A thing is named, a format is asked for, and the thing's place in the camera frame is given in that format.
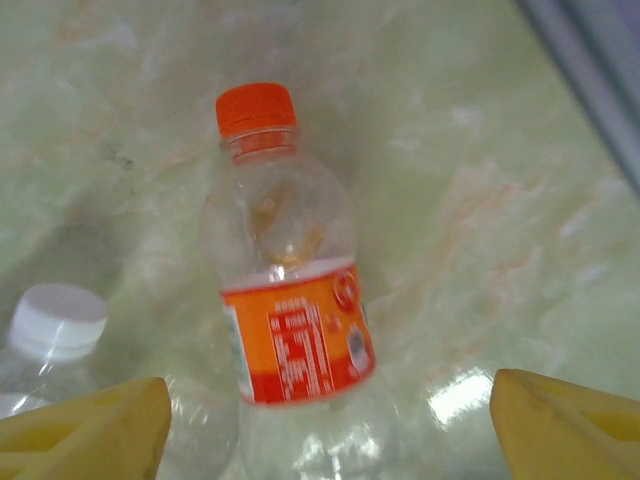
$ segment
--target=plastic bottle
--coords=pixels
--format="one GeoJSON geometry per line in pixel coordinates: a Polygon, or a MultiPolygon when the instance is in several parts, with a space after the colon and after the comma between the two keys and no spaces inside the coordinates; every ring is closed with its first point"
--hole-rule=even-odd
{"type": "Polygon", "coordinates": [[[216,111],[234,167],[207,198],[202,242],[245,400],[245,469],[260,480],[378,478],[396,454],[397,418],[373,375],[346,190],[298,152],[284,87],[237,87],[216,111]]]}
{"type": "Polygon", "coordinates": [[[100,297],[72,285],[27,290],[0,352],[0,418],[97,390],[86,360],[107,316],[100,297]]]}
{"type": "Polygon", "coordinates": [[[171,428],[158,480],[210,480],[225,469],[238,437],[238,401],[230,382],[206,368],[206,352],[156,348],[141,369],[162,376],[171,397],[171,428]],[[210,382],[204,381],[203,372],[210,382]]]}

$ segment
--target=orange bottle cap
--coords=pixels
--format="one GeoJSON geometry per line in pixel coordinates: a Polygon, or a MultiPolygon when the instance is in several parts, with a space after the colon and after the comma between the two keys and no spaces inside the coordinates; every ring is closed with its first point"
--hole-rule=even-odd
{"type": "Polygon", "coordinates": [[[216,101],[222,138],[267,127],[296,126],[288,90],[276,83],[250,83],[226,91],[216,101]]]}

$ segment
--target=bottle neck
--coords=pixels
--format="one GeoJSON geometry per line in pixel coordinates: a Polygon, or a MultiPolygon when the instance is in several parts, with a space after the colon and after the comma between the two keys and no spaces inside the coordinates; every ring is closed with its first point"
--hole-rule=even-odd
{"type": "Polygon", "coordinates": [[[241,165],[265,156],[294,155],[297,137],[294,127],[270,127],[227,138],[222,148],[231,154],[233,163],[241,165]]]}
{"type": "Polygon", "coordinates": [[[90,349],[87,347],[68,349],[51,346],[49,348],[43,348],[41,345],[11,341],[7,344],[7,350],[10,350],[14,355],[28,360],[32,364],[38,365],[74,363],[83,360],[90,353],[90,349]]]}

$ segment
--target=white bottle cap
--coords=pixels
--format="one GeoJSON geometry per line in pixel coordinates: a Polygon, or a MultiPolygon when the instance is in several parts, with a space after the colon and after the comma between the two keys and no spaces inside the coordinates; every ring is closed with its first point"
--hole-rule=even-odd
{"type": "Polygon", "coordinates": [[[91,353],[100,339],[108,310],[100,297],[73,285],[36,285],[16,307],[8,341],[37,358],[81,358],[91,353]]]}

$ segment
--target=logo on label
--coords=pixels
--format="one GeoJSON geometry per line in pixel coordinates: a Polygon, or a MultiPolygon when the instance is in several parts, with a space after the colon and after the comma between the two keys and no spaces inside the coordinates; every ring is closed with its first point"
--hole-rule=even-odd
{"type": "Polygon", "coordinates": [[[333,282],[333,297],[344,312],[352,312],[357,304],[358,283],[351,272],[340,272],[333,282]]]}

